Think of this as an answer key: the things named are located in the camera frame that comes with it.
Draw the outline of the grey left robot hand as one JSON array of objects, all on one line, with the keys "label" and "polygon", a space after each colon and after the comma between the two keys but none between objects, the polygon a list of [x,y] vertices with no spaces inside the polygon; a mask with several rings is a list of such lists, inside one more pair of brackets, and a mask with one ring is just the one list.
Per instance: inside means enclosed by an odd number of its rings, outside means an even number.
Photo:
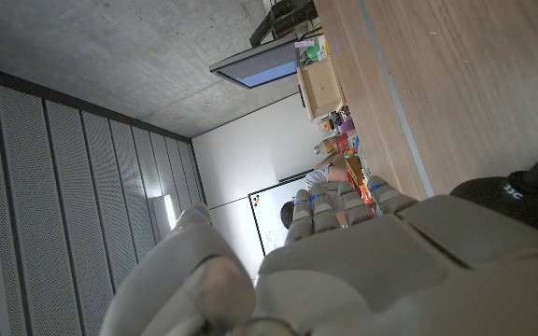
[{"label": "grey left robot hand", "polygon": [[196,204],[132,270],[105,335],[538,335],[538,231],[453,196],[349,183],[341,228],[321,188],[250,276]]}]

